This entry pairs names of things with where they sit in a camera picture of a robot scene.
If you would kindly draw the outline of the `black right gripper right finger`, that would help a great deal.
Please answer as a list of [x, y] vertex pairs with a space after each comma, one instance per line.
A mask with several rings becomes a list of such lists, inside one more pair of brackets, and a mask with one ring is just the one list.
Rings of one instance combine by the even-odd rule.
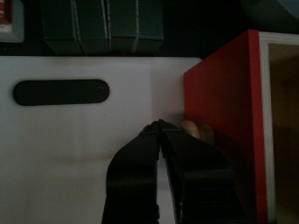
[[176, 224], [248, 224], [225, 156], [171, 123], [158, 128]]

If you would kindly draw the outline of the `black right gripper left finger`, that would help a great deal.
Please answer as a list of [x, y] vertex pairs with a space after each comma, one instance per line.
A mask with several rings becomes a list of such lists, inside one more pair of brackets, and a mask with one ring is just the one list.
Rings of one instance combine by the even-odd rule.
[[152, 122], [109, 162], [101, 224], [158, 224], [157, 139], [158, 125]]

